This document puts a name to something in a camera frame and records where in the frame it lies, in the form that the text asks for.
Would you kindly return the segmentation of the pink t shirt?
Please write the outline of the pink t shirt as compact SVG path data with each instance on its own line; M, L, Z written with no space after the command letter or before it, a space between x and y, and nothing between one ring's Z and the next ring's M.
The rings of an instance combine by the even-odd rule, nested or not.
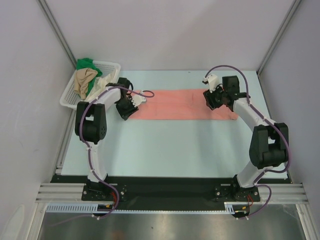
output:
M211 110L203 89L154 90L155 96L138 106L132 120L237 120L228 107Z

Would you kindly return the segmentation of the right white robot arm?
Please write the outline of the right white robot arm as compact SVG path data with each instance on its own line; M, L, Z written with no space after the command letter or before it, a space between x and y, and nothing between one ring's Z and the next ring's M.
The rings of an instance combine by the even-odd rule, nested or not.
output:
M236 75L218 78L214 74L204 77L208 90L203 93L206 105L215 110L222 106L236 113L252 131L249 145L249 162L236 174L228 195L242 201L249 193L257 191L258 181L268 172L289 161L289 129L265 117L250 101L246 92L240 91Z

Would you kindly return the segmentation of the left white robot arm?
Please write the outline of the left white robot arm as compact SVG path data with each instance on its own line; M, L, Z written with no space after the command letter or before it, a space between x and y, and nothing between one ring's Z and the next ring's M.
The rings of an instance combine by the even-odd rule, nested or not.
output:
M89 101L80 101L76 106L75 134L86 146L89 173L83 189L83 199L94 195L100 200L115 194L116 189L106 182L108 173L103 161L99 160L99 143L107 134L107 110L115 105L123 120L127 120L139 110L139 103L132 95L133 84L125 77L117 83L107 83L96 97Z

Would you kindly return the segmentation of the cream white t shirt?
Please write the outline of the cream white t shirt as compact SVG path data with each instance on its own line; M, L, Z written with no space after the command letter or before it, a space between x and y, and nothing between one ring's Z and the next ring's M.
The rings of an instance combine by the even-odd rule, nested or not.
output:
M112 83L111 80L113 77L114 75L112 73L106 77L97 77L94 81L93 88L88 94L88 96L86 97L86 99L81 99L81 100L90 102L93 99L97 98L98 95L100 95L104 91L107 84Z

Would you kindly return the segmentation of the beige t shirt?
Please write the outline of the beige t shirt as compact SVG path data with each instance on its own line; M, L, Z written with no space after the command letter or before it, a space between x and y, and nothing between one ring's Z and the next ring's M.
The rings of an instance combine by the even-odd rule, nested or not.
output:
M98 72L91 68L82 68L75 72L74 75L74 92L82 100L86 99L89 89L89 83L97 76Z

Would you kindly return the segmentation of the white plastic basket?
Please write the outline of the white plastic basket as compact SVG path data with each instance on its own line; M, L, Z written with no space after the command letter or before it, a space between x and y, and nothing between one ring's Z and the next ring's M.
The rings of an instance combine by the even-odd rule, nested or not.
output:
M117 83L119 79L119 74L121 70L121 65L116 62L103 61L103 60L93 60L92 63L101 70L102 75L101 78L108 76L109 74L113 74L113 78L111 80L112 83ZM76 71L74 71L72 77L70 78L65 90L63 91L59 103L64 106L76 110L78 102L81 100L81 97L75 93L74 91L74 77L76 75Z

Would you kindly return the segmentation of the green t shirt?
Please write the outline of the green t shirt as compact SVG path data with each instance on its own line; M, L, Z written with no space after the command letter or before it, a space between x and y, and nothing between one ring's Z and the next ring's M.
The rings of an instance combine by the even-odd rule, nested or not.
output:
M90 58L82 58L77 60L76 71L84 68L90 68L97 71L96 77L88 85L88 92L86 94L86 97L87 97L94 86L96 78L101 77L103 73L99 68L97 68L94 65L93 60Z

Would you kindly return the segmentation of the right aluminium corner post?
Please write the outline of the right aluminium corner post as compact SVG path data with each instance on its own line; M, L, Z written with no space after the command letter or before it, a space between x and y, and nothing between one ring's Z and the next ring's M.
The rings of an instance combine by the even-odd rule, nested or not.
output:
M294 19L299 7L303 3L303 0L293 0L292 4L289 7L289 10L285 14L283 21L281 22L272 42L267 49L261 63L259 64L256 73L258 77L263 73L265 67L267 66L269 60L271 59L272 55L274 54L276 48L278 47L279 43L281 42L282 38L284 37L287 29L289 28L292 20Z

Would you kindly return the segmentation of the aluminium corner post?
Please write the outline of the aluminium corner post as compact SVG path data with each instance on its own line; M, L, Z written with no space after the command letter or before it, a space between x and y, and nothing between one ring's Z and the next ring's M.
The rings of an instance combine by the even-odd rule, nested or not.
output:
M281 42L282 38L284 37L287 29L289 28L292 20L294 19L299 7L303 3L303 0L293 0L292 4L289 7L289 10L285 14L283 21L281 22L272 42L267 49L261 63L259 64L256 73L258 77L263 73L265 67L267 66L269 60L271 59L272 55L274 54L276 48L278 47L279 43Z
M77 60L70 48L70 45L68 44L55 16L53 15L53 12L47 3L46 0L36 0L40 10L42 11L44 17L46 18L49 26L51 27L54 35L56 36L60 46L62 47L64 53L66 54L68 60L70 61L71 65L76 68Z

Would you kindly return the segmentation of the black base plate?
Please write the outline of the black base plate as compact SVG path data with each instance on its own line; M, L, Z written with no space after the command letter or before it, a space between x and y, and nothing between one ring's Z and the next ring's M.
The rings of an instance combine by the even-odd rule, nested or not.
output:
M52 184L79 185L81 203L97 203L97 212L119 211L221 211L226 202L261 203L263 187L241 189L233 178L109 176L113 188L91 182L86 176L55 174Z

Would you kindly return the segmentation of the aluminium frame rail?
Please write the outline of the aluminium frame rail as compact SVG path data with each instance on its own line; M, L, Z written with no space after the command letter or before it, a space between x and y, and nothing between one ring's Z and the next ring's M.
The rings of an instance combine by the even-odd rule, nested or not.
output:
M270 204L308 204L305 189L299 184L269 184ZM43 183L35 201L37 203L79 203L83 193L83 183Z

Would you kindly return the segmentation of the left aluminium corner post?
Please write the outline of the left aluminium corner post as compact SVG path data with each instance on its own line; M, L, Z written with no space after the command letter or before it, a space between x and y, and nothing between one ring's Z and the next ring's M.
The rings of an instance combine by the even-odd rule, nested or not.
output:
M62 47L64 53L66 54L68 60L70 61L71 65L76 68L77 60L70 48L70 45L68 44L55 16L53 15L53 12L47 3L46 0L36 0L40 10L42 11L44 17L46 18L49 26L51 27L54 35L56 36L60 46Z

